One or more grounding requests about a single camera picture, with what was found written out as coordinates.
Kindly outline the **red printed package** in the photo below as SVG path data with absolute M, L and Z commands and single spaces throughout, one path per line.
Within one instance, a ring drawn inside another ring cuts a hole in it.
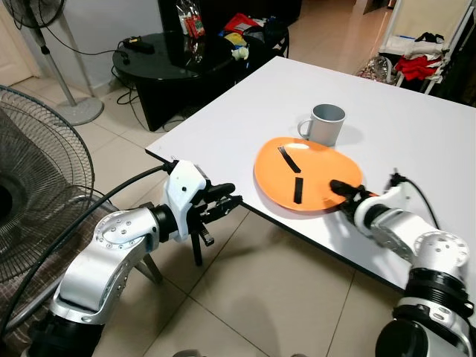
M 184 34 L 194 39 L 205 36 L 200 6 L 195 0 L 177 0 L 176 10 Z

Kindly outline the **dark wooden cabinet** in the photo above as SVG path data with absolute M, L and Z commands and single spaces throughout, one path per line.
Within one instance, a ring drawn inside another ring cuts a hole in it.
M 244 13 L 260 26 L 269 18 L 277 18 L 295 23 L 300 17 L 303 0 L 195 0 L 200 6 L 205 26 L 205 36 L 194 39 L 181 30 L 176 10 L 177 0 L 157 0 L 162 33 L 167 36 L 178 35 L 187 44 L 205 43 L 211 38 L 221 36 L 223 27 L 236 13 Z

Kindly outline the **black table leg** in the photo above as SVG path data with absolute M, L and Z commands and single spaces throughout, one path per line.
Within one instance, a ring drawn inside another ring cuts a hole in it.
M 198 223 L 195 228 L 190 229 L 190 240 L 193 245 L 193 258 L 196 266 L 203 266 L 203 239 L 204 239 L 204 225 Z

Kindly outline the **large black grille fan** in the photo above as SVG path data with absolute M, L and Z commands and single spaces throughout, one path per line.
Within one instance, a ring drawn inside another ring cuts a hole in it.
M 0 283 L 25 273 L 91 204 L 91 154 L 42 101 L 0 86 Z

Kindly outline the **white garment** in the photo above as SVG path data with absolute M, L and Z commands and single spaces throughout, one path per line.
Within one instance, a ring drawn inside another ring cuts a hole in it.
M 433 55 L 433 57 L 441 57 L 446 51 L 446 46 L 442 43 L 412 42 L 405 46 L 402 56 Z

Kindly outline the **red garment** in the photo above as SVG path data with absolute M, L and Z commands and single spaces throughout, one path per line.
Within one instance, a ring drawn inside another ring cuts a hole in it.
M 401 57 L 395 64 L 395 71 L 404 76 L 405 80 L 424 80 L 435 74 L 443 62 L 439 54 L 412 54 Z

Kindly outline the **grey mug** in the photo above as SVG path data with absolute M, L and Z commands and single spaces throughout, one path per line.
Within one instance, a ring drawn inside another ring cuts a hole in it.
M 346 112 L 333 104 L 319 104 L 314 106 L 310 119 L 297 125 L 297 132 L 303 139 L 335 147 L 341 129 L 346 120 Z

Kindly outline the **black round glass table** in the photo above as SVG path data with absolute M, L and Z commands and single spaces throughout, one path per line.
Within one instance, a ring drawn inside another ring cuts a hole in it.
M 142 35 L 154 45 L 154 54 L 127 50 L 122 42 L 113 52 L 117 77 L 138 94 L 138 104 L 150 132 L 162 128 L 186 108 L 210 104 L 242 79 L 279 57 L 261 41 L 245 37 L 247 61 L 237 61 L 237 48 L 223 37 L 187 44 L 179 35 Z

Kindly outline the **black furniture panel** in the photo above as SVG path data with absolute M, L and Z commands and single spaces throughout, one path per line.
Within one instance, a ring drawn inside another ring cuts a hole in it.
M 472 19 L 466 24 L 465 37 L 452 55 L 448 72 L 439 85 L 437 96 L 459 104 L 472 102 L 476 75 L 476 27 Z

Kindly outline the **white frame clothes rack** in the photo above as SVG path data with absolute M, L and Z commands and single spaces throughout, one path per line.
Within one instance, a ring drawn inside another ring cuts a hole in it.
M 390 21 L 377 54 L 402 57 L 405 46 L 423 33 L 438 33 L 445 38 L 446 53 L 438 71 L 422 81 L 421 91 L 429 94 L 441 84 L 459 41 L 465 37 L 472 19 L 474 0 L 394 0 Z

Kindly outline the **black bag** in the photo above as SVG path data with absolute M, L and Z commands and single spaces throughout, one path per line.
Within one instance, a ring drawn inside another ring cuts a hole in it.
M 245 36 L 261 41 L 269 50 L 279 57 L 289 57 L 290 33 L 289 23 L 277 18 L 269 18 L 264 26 L 254 26 L 244 33 Z

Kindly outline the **grey metal stand leg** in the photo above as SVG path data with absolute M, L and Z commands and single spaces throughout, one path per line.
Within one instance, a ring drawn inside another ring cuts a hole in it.
M 143 276 L 145 276 L 146 279 L 149 279 L 149 281 L 152 281 L 153 283 L 163 283 L 164 281 L 162 273 L 159 271 L 159 268 L 157 268 L 157 265 L 155 264 L 152 255 L 150 255 L 149 253 L 146 253 L 142 257 L 141 261 L 137 263 L 135 268 Z

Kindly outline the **grey pedestal fan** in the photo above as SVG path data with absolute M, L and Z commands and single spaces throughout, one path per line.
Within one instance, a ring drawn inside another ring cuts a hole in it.
M 59 115 L 72 126 L 91 123 L 98 118 L 104 110 L 103 102 L 94 97 L 76 99 L 72 95 L 43 34 L 43 28 L 47 28 L 61 17 L 65 0 L 3 0 L 3 2 L 11 18 L 20 26 L 28 28 L 33 35 L 35 43 L 67 99 L 57 104 Z

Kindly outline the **red bag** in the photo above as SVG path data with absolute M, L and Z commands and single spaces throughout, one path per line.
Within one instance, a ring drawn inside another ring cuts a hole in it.
M 231 20 L 223 27 L 224 33 L 245 33 L 249 28 L 259 27 L 260 25 L 244 13 L 236 13 Z

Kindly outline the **orange plate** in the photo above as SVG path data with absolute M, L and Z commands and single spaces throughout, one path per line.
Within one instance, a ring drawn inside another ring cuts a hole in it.
M 331 210 L 344 201 L 333 193 L 332 180 L 360 186 L 364 174 L 350 157 L 299 138 L 272 138 L 259 150 L 253 166 L 258 188 L 272 203 L 296 212 Z

